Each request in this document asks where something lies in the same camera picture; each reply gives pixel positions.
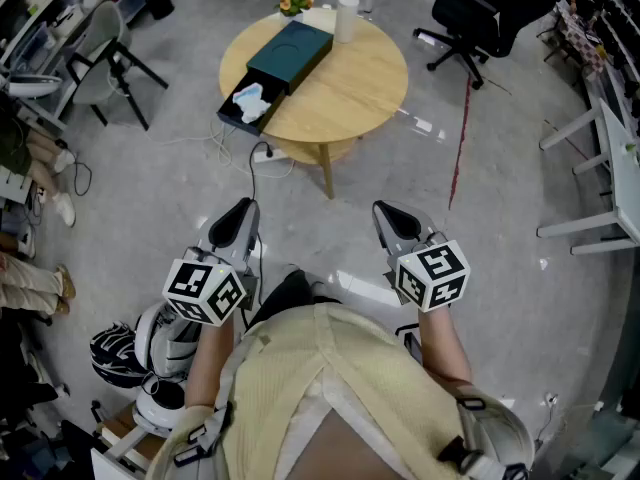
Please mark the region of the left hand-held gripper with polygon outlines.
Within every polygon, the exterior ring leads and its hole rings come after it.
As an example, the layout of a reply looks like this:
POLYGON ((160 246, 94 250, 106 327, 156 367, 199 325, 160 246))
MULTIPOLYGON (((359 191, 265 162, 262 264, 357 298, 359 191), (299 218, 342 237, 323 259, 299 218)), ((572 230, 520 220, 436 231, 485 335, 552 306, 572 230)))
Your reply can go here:
POLYGON ((248 260, 256 245, 259 221, 258 203, 241 198, 209 227, 212 249, 189 247, 172 262, 162 295, 179 316, 220 327, 236 310, 252 309, 258 278, 248 260), (238 232, 239 249, 224 248, 238 232))

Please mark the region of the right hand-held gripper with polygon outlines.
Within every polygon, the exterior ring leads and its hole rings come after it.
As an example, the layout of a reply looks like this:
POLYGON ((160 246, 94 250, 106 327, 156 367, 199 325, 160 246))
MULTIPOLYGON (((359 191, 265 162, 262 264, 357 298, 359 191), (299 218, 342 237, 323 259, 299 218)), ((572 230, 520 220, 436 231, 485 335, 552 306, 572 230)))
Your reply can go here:
POLYGON ((387 278, 402 304, 428 313, 459 300, 471 267, 456 240, 443 240, 430 217, 404 203, 377 200, 372 217, 381 246, 392 255, 387 278))

